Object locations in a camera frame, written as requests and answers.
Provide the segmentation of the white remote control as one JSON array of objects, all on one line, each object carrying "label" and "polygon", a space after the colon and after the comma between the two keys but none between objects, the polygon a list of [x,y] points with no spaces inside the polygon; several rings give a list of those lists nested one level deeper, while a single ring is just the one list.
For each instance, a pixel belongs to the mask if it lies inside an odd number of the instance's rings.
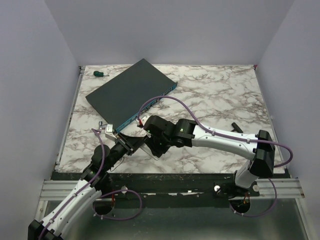
[{"label": "white remote control", "polygon": [[150,148],[146,145],[143,144],[142,146],[139,147],[142,151],[144,151],[146,154],[148,154],[151,158],[153,158],[154,160],[158,161],[159,158],[155,155],[153,155],[152,151],[150,150]]}]

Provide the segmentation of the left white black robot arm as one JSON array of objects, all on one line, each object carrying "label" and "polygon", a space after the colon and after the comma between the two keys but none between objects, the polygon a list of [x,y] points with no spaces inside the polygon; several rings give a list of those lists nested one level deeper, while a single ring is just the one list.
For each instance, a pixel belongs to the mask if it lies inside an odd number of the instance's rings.
[{"label": "left white black robot arm", "polygon": [[103,144],[98,132],[93,129],[100,145],[93,152],[90,164],[84,169],[80,179],[67,197],[42,220],[33,220],[28,226],[29,240],[62,240],[63,233],[95,200],[112,197],[121,190],[113,190],[108,171],[124,156],[135,153],[146,137],[120,134],[115,145]]}]

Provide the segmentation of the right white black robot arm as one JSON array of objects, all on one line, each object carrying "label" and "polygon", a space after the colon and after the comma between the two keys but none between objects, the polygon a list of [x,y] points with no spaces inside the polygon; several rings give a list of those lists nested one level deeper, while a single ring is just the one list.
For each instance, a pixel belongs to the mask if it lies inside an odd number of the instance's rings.
[{"label": "right white black robot arm", "polygon": [[258,178],[274,175],[275,145],[267,131],[244,134],[204,127],[194,120],[180,119],[177,123],[157,115],[150,116],[143,129],[148,133],[147,146],[160,157],[172,146],[202,147],[225,151],[245,158],[245,164],[235,172],[230,191],[241,196]]}]

